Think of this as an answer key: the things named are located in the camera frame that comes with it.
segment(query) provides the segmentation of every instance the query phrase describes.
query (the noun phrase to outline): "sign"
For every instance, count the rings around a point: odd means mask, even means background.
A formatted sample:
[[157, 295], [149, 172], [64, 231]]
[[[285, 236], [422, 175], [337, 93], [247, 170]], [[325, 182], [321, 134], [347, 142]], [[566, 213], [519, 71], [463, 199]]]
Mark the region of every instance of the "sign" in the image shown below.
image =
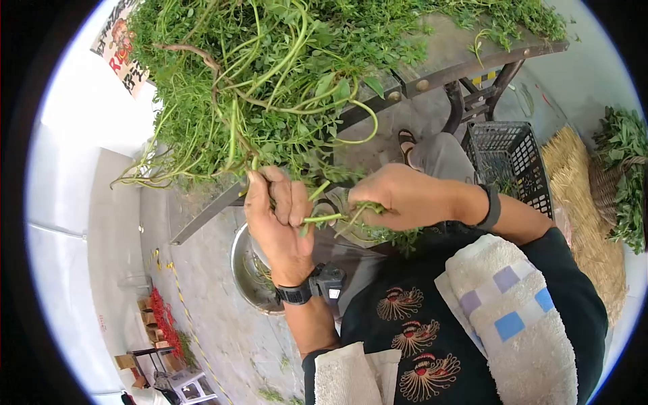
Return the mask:
[[119, 0], [90, 48], [90, 51], [108, 63], [133, 98], [148, 78], [148, 70], [137, 60], [130, 58], [133, 50], [130, 40], [135, 33], [128, 30], [126, 18], [137, 2], [138, 0]]

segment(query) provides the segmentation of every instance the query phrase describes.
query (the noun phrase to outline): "metal bowl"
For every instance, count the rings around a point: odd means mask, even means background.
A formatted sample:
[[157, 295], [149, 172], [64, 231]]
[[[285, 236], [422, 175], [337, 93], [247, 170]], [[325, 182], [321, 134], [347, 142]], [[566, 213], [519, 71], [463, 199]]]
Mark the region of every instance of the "metal bowl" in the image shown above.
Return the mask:
[[238, 292], [262, 314], [282, 316], [283, 303], [277, 304], [274, 286], [261, 274], [269, 270], [255, 254], [252, 242], [246, 223], [237, 231], [231, 252], [232, 274]]

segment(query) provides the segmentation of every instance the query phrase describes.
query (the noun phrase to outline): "rivet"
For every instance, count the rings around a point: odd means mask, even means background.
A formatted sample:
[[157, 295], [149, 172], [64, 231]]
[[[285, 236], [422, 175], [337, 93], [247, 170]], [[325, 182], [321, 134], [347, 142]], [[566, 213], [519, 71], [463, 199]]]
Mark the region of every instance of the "rivet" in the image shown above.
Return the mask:
[[392, 102], [400, 101], [400, 91], [392, 91], [387, 98]]
[[430, 87], [430, 82], [423, 79], [420, 82], [416, 83], [416, 90], [417, 91], [426, 91]]

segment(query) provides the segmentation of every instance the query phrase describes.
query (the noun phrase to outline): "checkered towel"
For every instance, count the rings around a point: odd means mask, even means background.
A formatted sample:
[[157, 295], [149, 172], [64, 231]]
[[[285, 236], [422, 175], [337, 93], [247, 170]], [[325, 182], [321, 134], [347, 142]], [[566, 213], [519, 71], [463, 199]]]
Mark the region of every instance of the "checkered towel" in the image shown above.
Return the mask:
[[517, 246], [484, 235], [448, 259], [445, 274], [505, 405], [576, 403], [572, 344], [544, 276]]

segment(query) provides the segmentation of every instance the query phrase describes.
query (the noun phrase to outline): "hand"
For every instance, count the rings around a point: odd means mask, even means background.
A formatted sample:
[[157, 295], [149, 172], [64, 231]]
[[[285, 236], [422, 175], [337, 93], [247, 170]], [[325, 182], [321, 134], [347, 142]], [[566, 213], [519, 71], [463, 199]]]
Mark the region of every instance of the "hand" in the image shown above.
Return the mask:
[[387, 211], [376, 214], [366, 209], [362, 213], [363, 222], [404, 231], [455, 219], [455, 183], [459, 182], [439, 180], [409, 166], [390, 163], [358, 182], [349, 192], [349, 203], [381, 203]]
[[[312, 210], [306, 186], [290, 181], [276, 166], [249, 171], [245, 215], [250, 235], [259, 243], [270, 262], [275, 286], [299, 286], [312, 272], [313, 229], [299, 236], [301, 223]], [[275, 200], [270, 209], [270, 196]]]

